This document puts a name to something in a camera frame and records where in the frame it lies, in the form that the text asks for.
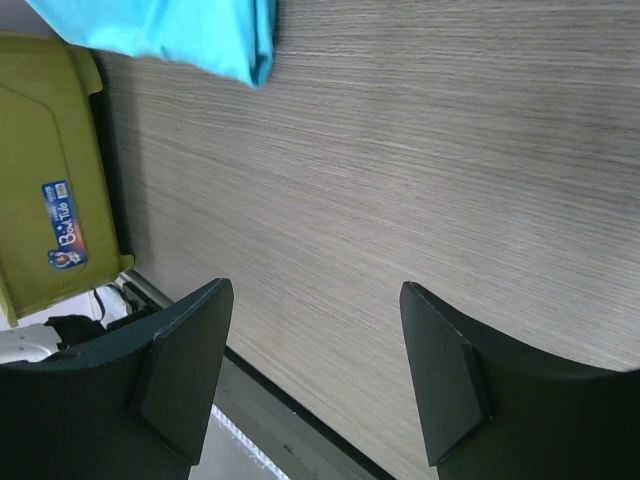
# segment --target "cyan fabric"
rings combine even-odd
[[[27,0],[74,45],[187,62],[260,87],[276,0]]]

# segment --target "cartoon character on label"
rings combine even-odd
[[[60,252],[54,250],[49,252],[49,257],[49,264],[57,269],[73,267],[82,262],[82,256],[76,252]]]

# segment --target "sticker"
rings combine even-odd
[[[87,263],[87,251],[73,208],[69,184],[64,180],[45,183],[42,185],[42,193],[58,242],[57,249],[49,250],[49,265],[58,270],[66,270]]]

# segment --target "white strip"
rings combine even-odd
[[[211,407],[211,415],[213,415],[220,424],[222,424],[231,434],[245,447],[251,456],[258,462],[260,462],[263,468],[269,470],[278,480],[289,480],[289,477],[278,468],[278,466],[271,461],[265,453],[258,448],[235,424],[227,418],[227,416],[220,411],[218,407],[213,405]]]

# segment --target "folded towel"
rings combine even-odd
[[[187,62],[260,87],[273,63],[276,0],[27,0],[64,40]]]

